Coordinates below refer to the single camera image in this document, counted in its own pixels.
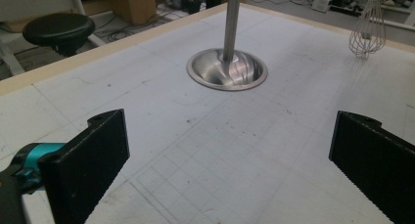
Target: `stainless steel bowl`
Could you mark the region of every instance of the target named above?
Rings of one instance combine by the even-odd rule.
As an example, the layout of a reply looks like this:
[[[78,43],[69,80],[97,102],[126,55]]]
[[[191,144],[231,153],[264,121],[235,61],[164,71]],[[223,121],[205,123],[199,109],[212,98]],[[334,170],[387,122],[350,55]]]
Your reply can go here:
[[[266,65],[256,56],[234,51],[233,61],[223,60],[223,49],[210,49],[193,56],[187,63],[187,72],[206,87],[239,91],[262,83],[268,75]]]

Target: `wire whisk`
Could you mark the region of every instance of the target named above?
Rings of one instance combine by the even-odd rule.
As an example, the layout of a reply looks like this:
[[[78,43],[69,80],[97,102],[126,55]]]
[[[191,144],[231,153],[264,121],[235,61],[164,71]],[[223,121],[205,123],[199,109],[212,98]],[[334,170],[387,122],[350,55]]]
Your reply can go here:
[[[367,59],[386,43],[386,29],[382,18],[381,0],[368,0],[352,31],[348,48],[357,57]]]

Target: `stool seat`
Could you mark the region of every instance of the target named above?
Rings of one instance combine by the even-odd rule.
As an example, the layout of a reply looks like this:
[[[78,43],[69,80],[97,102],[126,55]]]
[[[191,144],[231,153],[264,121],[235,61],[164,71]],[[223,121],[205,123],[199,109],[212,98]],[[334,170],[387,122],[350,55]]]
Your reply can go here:
[[[61,55],[72,56],[94,32],[95,24],[80,14],[53,14],[29,22],[23,28],[26,41],[50,46]]]

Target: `cable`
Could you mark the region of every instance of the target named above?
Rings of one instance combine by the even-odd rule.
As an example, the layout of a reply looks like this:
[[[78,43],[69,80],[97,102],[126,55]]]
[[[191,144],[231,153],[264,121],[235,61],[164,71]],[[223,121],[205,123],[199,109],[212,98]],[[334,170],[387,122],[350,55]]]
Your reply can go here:
[[[176,17],[182,18],[181,16],[173,14],[175,11],[171,11],[167,14],[164,14],[165,10],[166,10],[166,7],[164,7],[164,9],[162,10],[161,13],[156,14],[156,15],[148,18],[147,21],[144,24],[141,24],[141,25],[127,25],[127,26],[125,26],[123,28],[120,28],[120,29],[106,29],[106,30],[103,30],[103,31],[96,32],[95,35],[97,35],[100,38],[107,37],[107,39],[110,42],[114,42],[114,41],[117,41],[119,39],[123,39],[125,37],[128,37],[130,35],[134,35],[136,33],[135,32],[136,29],[145,28],[145,27],[150,26],[150,25],[152,27],[155,27],[158,23],[165,24],[166,22],[160,22],[160,20],[165,20],[165,17],[168,16],[168,15],[174,15]],[[159,17],[159,19],[157,21],[151,22],[151,20],[154,19],[155,17]]]
[[[273,4],[275,4],[275,5],[281,5],[281,4],[284,4],[284,3],[290,2],[290,1],[274,2],[274,1],[271,1],[271,0],[249,0],[249,1],[252,1],[252,2],[255,2],[255,3],[270,2],[270,3],[273,3]]]
[[[36,66],[35,61],[21,61],[21,65],[25,67],[26,70],[32,70]]]
[[[19,51],[18,53],[15,53],[15,55],[19,55],[19,54],[22,54],[24,52],[31,51],[31,50],[36,50],[36,49],[39,49],[39,48],[40,48],[40,46],[31,47],[31,48],[28,48],[26,50]]]
[[[102,25],[102,26],[100,26],[100,27],[98,27],[98,28],[95,28],[95,31],[96,31],[96,30],[98,30],[98,29],[103,28],[104,26],[106,26],[106,25],[108,25],[108,24],[110,24],[110,22],[112,22],[115,18],[116,18],[116,16],[114,16],[112,19],[110,19],[110,20],[109,20],[108,22],[106,22],[104,25]]]
[[[294,4],[296,4],[296,5],[300,5],[300,6],[303,6],[303,5],[307,5],[307,6],[311,6],[312,5],[312,2],[314,1],[314,0],[289,0],[291,3],[294,3]]]

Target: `laboratory floor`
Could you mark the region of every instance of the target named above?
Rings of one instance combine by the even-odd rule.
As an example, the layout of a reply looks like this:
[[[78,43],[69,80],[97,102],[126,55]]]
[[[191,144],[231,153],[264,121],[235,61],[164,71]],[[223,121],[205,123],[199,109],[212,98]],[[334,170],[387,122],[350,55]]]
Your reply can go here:
[[[296,2],[299,4],[302,3],[301,0],[297,0]],[[247,4],[349,30],[352,30],[353,26],[357,22],[357,17],[338,12],[328,11],[327,13],[321,13],[313,11],[311,10],[311,5],[306,3],[306,1],[304,1],[303,5],[297,5],[290,2],[290,0],[248,0]],[[95,21],[97,27],[95,34],[101,37],[105,42],[109,43],[122,39],[131,34],[188,16],[187,13],[174,11],[165,8],[163,5],[158,6],[158,14],[160,15],[160,19],[158,21],[138,26],[128,24],[127,22],[114,16],[112,12],[92,16],[92,19]],[[386,20],[404,22],[406,17],[407,15],[402,13],[384,11],[384,18]],[[387,26],[387,39],[415,46],[415,32],[410,30]],[[94,46],[92,44],[87,43],[80,50],[78,50],[78,52],[81,53],[93,48]],[[56,54],[50,48],[32,47],[23,39],[16,42],[16,44],[12,47],[12,50],[15,51],[16,57],[26,71],[43,67],[65,58]],[[10,77],[10,73],[6,68],[6,65],[0,62],[0,80],[8,77]]]

